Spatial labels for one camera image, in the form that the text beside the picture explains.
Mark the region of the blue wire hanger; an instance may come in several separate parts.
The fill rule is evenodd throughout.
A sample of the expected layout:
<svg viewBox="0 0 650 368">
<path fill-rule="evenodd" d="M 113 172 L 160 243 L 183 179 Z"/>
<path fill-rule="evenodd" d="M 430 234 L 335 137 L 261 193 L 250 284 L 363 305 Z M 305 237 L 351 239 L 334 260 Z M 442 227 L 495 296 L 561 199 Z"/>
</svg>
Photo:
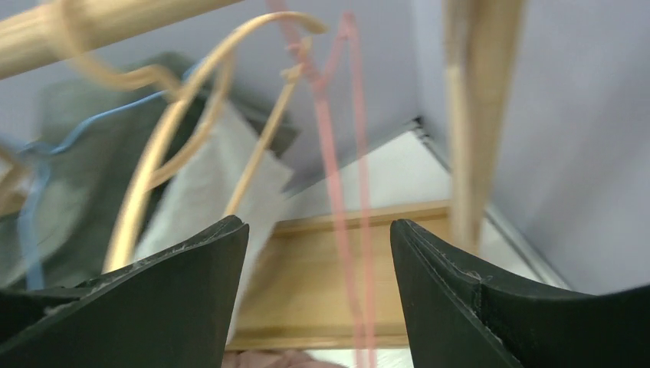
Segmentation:
<svg viewBox="0 0 650 368">
<path fill-rule="evenodd" d="M 36 172 L 25 206 L 1 219 L 1 286 L 24 290 L 24 250 L 41 261 L 38 287 L 99 275 L 133 171 L 166 109 L 147 86 L 112 90 L 76 77 L 40 93 L 41 138 L 21 148 Z"/>
</svg>

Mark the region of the pink wire hanger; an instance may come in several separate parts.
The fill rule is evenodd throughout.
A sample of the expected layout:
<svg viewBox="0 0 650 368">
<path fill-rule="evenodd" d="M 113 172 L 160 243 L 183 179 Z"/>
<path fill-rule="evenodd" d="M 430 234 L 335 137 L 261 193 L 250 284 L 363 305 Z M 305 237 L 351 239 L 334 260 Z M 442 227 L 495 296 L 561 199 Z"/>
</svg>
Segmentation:
<svg viewBox="0 0 650 368">
<path fill-rule="evenodd" d="M 355 364 L 358 367 L 375 367 L 376 356 L 376 308 L 373 265 L 373 244 L 369 226 L 369 153 L 367 137 L 367 108 L 363 80 L 363 55 L 353 2 L 347 1 L 338 21 L 336 36 L 327 59 L 317 64 L 309 51 L 294 52 L 295 58 L 304 66 L 306 79 L 314 101 L 320 150 L 327 181 L 327 194 L 333 215 L 333 228 L 340 263 L 343 269 L 345 290 L 353 320 L 353 345 Z M 351 117 L 354 126 L 342 148 L 335 136 L 331 97 L 331 84 L 341 67 L 342 60 L 348 61 L 350 83 Z M 363 264 L 363 279 L 359 281 L 354 271 L 353 245 L 350 240 L 346 216 L 342 166 L 355 163 L 358 170 L 360 236 L 359 246 Z"/>
</svg>

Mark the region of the white garment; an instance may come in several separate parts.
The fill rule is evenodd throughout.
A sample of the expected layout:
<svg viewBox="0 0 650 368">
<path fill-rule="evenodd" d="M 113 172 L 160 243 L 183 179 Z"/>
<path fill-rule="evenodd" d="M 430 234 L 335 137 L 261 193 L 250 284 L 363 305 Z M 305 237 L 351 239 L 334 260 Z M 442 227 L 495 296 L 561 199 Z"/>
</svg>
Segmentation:
<svg viewBox="0 0 650 368">
<path fill-rule="evenodd" d="M 225 105 L 207 142 L 165 190 L 151 224 L 135 248 L 134 260 L 177 245 L 222 219 L 264 125 L 256 113 L 249 117 L 249 111 L 244 106 Z M 283 120 L 235 213 L 249 224 L 250 232 L 228 340 L 235 334 L 238 312 L 259 255 L 287 209 L 283 189 L 293 171 L 280 158 L 297 135 L 298 129 Z"/>
</svg>

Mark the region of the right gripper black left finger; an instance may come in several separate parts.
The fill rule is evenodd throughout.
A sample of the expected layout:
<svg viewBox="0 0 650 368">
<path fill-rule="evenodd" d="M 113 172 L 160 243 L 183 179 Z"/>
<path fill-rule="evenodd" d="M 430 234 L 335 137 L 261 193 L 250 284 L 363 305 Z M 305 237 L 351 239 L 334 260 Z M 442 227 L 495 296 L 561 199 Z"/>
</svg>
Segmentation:
<svg viewBox="0 0 650 368">
<path fill-rule="evenodd" d="M 219 367 L 248 244 L 230 215 L 74 287 L 1 292 L 3 367 Z"/>
</svg>

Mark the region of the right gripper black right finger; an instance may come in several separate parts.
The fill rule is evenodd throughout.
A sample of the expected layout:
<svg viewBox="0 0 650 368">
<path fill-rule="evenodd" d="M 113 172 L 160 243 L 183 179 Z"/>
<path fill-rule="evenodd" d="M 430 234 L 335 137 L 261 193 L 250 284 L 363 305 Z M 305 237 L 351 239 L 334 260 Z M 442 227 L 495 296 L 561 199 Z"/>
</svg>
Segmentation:
<svg viewBox="0 0 650 368">
<path fill-rule="evenodd" d="M 647 367 L 649 289 L 590 295 L 532 281 L 408 219 L 390 244 L 416 367 Z"/>
</svg>

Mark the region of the grey pleated skirt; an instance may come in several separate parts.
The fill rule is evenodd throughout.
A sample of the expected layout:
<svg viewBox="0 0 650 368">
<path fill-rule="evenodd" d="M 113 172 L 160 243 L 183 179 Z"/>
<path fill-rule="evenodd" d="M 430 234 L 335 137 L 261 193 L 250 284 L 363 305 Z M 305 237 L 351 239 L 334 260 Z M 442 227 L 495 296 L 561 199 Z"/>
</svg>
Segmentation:
<svg viewBox="0 0 650 368">
<path fill-rule="evenodd" d="M 1 219 L 2 287 L 25 287 L 24 246 L 38 250 L 48 287 L 72 286 L 102 271 L 126 188 L 166 106 L 150 87 L 108 90 L 76 79 L 44 89 L 42 139 L 24 146 L 38 179 L 25 207 Z M 271 109 L 241 87 L 231 89 L 208 141 L 152 191 L 136 259 L 222 217 Z"/>
</svg>

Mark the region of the pink garment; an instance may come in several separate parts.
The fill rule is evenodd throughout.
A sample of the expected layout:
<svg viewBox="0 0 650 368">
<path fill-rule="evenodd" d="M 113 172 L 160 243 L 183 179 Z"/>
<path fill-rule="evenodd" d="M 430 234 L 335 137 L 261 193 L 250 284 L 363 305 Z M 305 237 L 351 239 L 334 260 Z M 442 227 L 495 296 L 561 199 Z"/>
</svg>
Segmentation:
<svg viewBox="0 0 650 368">
<path fill-rule="evenodd" d="M 244 350 L 226 352 L 221 368 L 339 368 L 299 350 Z"/>
</svg>

